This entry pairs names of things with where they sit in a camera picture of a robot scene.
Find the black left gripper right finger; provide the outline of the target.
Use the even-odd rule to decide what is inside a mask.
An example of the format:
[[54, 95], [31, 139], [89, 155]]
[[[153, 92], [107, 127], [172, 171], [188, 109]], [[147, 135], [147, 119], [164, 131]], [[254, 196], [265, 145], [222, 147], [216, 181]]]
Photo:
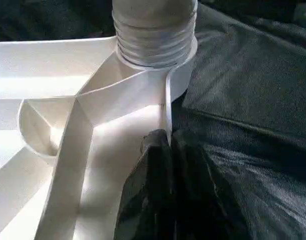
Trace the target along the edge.
[[250, 240], [247, 218], [221, 165], [243, 154], [212, 145], [190, 131], [171, 138], [178, 240]]

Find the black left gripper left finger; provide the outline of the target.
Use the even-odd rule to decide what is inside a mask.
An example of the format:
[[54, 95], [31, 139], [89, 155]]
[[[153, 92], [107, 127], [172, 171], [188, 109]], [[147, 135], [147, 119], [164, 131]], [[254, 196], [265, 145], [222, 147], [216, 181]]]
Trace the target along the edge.
[[143, 137], [140, 157], [122, 190], [115, 240], [174, 238], [174, 180], [166, 131]]

